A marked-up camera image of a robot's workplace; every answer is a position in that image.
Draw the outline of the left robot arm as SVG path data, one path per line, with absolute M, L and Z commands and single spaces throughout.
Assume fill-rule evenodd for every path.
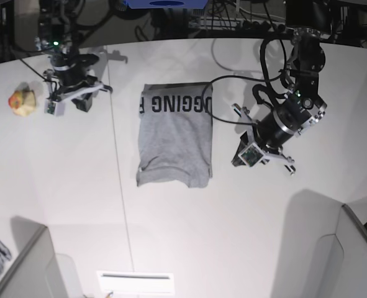
M 319 96 L 319 73 L 325 66 L 320 41 L 332 33 L 331 23 L 329 1 L 287 1 L 286 27 L 293 31 L 293 49 L 279 77 L 285 92 L 278 94 L 271 83 L 252 88 L 256 103 L 270 109 L 261 120 L 252 119 L 246 107 L 232 106 L 248 125 L 233 157 L 234 166 L 252 168 L 277 161 L 290 174 L 296 172 L 294 159 L 284 155 L 283 145 L 325 116 L 327 103 Z

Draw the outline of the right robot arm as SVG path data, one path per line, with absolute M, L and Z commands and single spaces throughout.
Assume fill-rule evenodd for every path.
M 93 94 L 102 88 L 97 77 L 89 74 L 90 67 L 99 62 L 93 53 L 81 53 L 76 29 L 78 1 L 39 1 L 37 50 L 46 53 L 51 68 L 43 72 L 49 97 L 45 112 L 61 115 L 64 102 L 88 112 Z

